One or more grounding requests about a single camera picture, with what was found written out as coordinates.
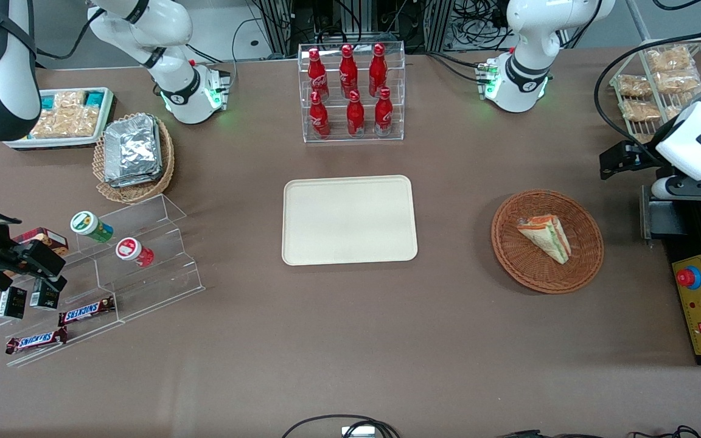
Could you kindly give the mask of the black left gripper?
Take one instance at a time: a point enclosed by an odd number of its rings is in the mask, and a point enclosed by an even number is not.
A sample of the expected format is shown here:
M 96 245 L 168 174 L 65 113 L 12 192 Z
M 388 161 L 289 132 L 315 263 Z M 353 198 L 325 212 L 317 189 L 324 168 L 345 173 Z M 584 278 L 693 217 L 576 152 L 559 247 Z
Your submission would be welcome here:
M 630 141 L 620 141 L 600 154 L 600 178 L 603 181 L 621 172 L 662 166 L 663 161 L 659 155 L 651 152 L 645 144 L 631 144 Z

